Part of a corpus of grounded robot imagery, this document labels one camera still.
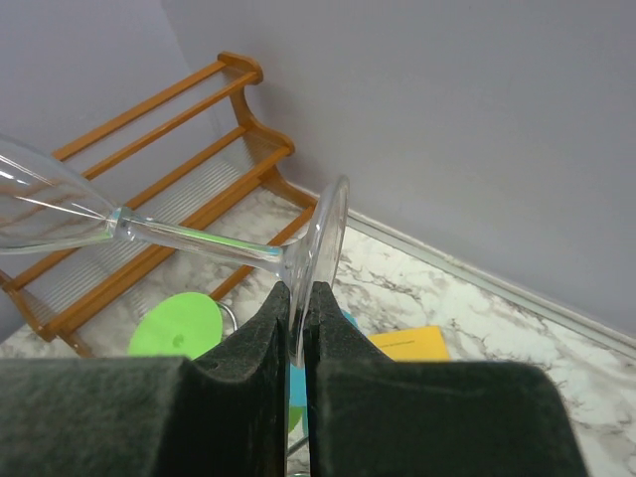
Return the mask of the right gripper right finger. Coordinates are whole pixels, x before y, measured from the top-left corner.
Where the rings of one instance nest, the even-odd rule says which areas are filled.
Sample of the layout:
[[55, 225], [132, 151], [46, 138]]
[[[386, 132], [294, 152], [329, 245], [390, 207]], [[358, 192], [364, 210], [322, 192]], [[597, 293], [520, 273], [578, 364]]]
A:
[[556, 385], [511, 361], [396, 362], [316, 283], [304, 326], [315, 476], [584, 476]]

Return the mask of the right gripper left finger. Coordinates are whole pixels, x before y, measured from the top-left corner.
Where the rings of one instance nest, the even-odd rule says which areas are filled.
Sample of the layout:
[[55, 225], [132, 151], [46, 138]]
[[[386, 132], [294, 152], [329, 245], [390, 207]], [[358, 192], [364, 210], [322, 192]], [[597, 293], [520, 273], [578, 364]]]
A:
[[5, 476], [282, 476], [289, 291], [198, 359], [3, 359]]

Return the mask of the blue plastic wine glass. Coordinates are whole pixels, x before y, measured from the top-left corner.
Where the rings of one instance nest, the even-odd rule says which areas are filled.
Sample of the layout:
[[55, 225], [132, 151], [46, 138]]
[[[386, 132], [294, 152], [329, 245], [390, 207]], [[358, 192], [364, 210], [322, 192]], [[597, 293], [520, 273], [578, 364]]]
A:
[[299, 422], [303, 423], [303, 432], [307, 434], [307, 396], [305, 370], [289, 366], [289, 421], [288, 431], [291, 432]]

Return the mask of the green plastic wine glass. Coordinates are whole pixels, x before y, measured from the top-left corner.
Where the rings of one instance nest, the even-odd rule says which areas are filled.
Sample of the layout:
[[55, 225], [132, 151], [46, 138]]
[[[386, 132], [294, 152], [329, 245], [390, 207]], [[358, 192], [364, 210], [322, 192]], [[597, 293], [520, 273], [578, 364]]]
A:
[[221, 343], [223, 318], [208, 295], [179, 293], [165, 299], [141, 320], [130, 339], [128, 356], [186, 356], [196, 359]]

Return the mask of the clear wine glass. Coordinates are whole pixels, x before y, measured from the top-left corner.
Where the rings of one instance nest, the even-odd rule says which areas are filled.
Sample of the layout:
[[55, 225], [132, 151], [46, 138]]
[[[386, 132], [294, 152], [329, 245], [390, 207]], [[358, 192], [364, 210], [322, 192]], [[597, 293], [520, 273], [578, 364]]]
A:
[[290, 293], [288, 347], [301, 368], [312, 287], [332, 284], [349, 212], [350, 181], [321, 194], [305, 235], [275, 246], [215, 236], [144, 217], [119, 205], [62, 162], [8, 136], [1, 138], [1, 251], [51, 253], [115, 241], [138, 241], [213, 256], [275, 275]]

